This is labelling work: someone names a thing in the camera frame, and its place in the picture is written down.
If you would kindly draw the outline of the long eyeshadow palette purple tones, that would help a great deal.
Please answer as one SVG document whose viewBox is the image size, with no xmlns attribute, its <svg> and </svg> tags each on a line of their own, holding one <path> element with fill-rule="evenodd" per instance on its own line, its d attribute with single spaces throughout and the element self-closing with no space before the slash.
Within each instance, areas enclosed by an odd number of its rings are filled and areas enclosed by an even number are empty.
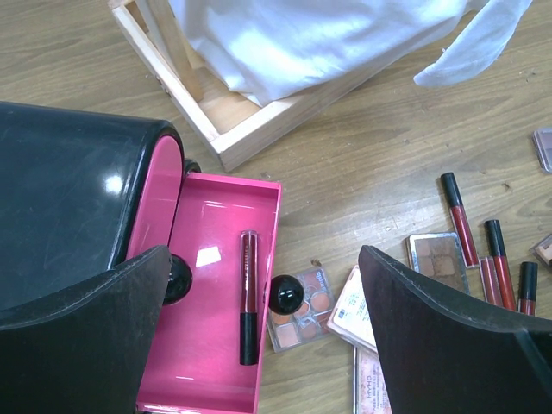
<svg viewBox="0 0 552 414">
<path fill-rule="evenodd" d="M 552 129 L 538 129 L 532 136 L 540 167 L 546 173 L 552 173 Z"/>
</svg>

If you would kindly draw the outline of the rose gold square compact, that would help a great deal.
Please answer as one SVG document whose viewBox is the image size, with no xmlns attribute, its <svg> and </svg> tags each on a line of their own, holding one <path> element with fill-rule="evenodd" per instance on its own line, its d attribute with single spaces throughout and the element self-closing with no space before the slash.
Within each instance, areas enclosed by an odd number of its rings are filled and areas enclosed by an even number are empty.
<svg viewBox="0 0 552 414">
<path fill-rule="evenodd" d="M 552 264 L 552 235 L 545 236 L 530 251 L 545 266 L 551 267 Z"/>
</svg>

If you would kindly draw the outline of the dark red lip liner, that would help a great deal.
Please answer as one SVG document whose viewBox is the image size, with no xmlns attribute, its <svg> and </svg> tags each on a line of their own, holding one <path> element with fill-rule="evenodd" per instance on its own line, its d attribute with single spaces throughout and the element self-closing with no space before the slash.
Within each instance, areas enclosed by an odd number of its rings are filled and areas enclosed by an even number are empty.
<svg viewBox="0 0 552 414">
<path fill-rule="evenodd" d="M 518 310 L 525 315 L 536 313 L 538 265 L 532 261 L 524 261 L 520 266 Z"/>
</svg>

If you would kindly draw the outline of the black organizer box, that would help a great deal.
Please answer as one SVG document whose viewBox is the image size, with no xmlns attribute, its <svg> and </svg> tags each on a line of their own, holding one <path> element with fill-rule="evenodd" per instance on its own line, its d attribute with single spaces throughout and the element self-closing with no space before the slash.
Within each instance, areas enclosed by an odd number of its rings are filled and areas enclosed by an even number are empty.
<svg viewBox="0 0 552 414">
<path fill-rule="evenodd" d="M 2 309 L 137 255 L 142 212 L 172 220 L 198 171 L 168 121 L 2 103 Z"/>
</svg>

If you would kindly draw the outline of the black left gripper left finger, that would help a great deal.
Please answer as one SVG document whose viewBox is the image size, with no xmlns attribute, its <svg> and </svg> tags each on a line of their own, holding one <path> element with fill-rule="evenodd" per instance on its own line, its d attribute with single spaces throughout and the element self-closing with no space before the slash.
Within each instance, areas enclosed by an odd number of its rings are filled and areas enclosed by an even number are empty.
<svg viewBox="0 0 552 414">
<path fill-rule="evenodd" d="M 171 264 L 156 246 L 2 310 L 1 411 L 134 412 Z"/>
</svg>

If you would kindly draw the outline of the dark lip pencil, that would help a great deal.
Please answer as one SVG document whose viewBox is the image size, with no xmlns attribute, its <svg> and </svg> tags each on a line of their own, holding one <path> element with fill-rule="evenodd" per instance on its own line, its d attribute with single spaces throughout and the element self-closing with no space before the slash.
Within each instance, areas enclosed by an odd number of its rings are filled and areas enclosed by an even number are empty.
<svg viewBox="0 0 552 414">
<path fill-rule="evenodd" d="M 257 254 L 257 233 L 253 230 L 243 231 L 240 267 L 240 364 L 243 366 L 252 366 L 258 362 Z"/>
</svg>

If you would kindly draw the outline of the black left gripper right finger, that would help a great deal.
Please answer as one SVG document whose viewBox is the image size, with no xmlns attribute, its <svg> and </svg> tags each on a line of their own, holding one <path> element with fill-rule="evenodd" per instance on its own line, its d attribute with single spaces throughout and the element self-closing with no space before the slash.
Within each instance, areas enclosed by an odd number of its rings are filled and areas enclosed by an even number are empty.
<svg viewBox="0 0 552 414">
<path fill-rule="evenodd" d="M 549 413 L 551 322 L 498 307 L 374 246 L 358 264 L 394 413 Z"/>
</svg>

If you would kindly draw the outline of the pink drawer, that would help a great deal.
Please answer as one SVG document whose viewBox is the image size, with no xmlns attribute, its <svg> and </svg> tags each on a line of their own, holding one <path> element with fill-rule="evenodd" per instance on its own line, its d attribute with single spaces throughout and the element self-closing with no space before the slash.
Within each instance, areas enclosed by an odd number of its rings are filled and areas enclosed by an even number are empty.
<svg viewBox="0 0 552 414">
<path fill-rule="evenodd" d="M 153 413 L 254 413 L 261 364 L 239 362 L 242 233 L 257 235 L 252 305 L 266 339 L 282 188 L 274 182 L 184 173 L 177 140 L 163 134 L 150 158 L 128 256 L 165 245 L 191 269 L 191 288 L 160 313 L 137 397 Z"/>
</svg>

